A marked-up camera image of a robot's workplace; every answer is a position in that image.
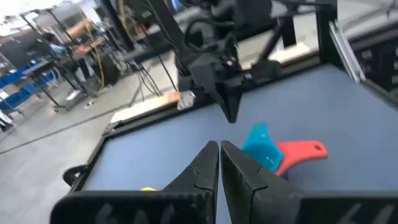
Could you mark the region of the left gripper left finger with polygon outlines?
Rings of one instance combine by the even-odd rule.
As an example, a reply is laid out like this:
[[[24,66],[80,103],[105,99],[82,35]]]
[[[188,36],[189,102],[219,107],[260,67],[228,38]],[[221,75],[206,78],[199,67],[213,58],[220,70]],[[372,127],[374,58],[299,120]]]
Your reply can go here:
[[[176,196],[162,214],[162,223],[215,223],[219,177],[218,143],[209,141],[191,163],[164,189]]]

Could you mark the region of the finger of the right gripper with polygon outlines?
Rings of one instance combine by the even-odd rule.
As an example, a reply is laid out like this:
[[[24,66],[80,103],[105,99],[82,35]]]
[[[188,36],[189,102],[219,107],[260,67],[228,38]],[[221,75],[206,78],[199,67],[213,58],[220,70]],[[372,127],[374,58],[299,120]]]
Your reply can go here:
[[[232,119],[231,119],[230,108],[228,105],[228,97],[223,92],[223,88],[219,88],[218,86],[216,86],[213,91],[213,98],[219,104],[228,122],[231,123]]]
[[[230,123],[235,123],[238,117],[239,105],[243,93],[241,90],[231,90],[229,95]]]

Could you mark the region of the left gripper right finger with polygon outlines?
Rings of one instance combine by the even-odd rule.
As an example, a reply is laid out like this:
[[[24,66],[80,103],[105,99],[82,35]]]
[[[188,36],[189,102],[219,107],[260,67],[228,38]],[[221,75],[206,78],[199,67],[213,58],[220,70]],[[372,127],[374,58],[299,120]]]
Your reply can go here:
[[[221,173],[232,223],[295,223],[301,191],[229,141],[221,142]]]

